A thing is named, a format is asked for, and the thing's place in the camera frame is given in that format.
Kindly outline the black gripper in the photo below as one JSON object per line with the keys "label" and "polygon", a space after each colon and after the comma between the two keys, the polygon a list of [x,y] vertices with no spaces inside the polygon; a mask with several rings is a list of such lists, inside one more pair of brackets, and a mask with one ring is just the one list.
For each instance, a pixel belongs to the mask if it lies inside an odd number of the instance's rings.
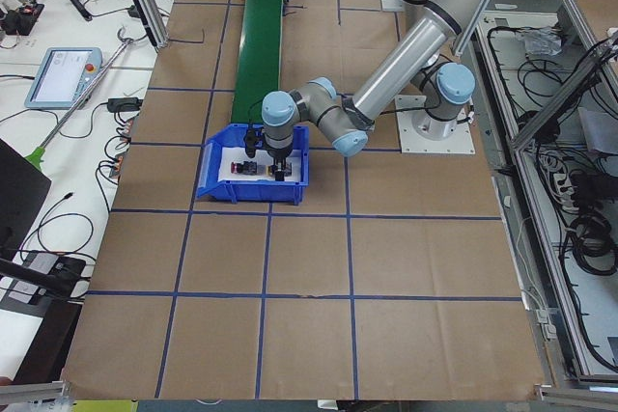
{"label": "black gripper", "polygon": [[286,158],[293,148],[294,128],[292,126],[265,126],[264,141],[267,152],[275,160],[268,166],[268,176],[272,180],[284,181],[287,168]]}

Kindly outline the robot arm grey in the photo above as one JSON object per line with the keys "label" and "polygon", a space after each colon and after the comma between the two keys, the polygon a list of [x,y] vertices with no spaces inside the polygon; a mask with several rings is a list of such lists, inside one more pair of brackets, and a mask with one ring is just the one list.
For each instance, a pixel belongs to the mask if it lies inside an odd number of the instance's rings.
{"label": "robot arm grey", "polygon": [[359,153],[376,117],[449,39],[471,23],[481,0],[403,1],[407,6],[420,6],[420,16],[352,96],[338,103],[332,83],[324,77],[289,92],[276,91],[265,96],[263,146],[273,159],[275,179],[284,177],[294,127],[301,122],[314,124],[343,156]]}

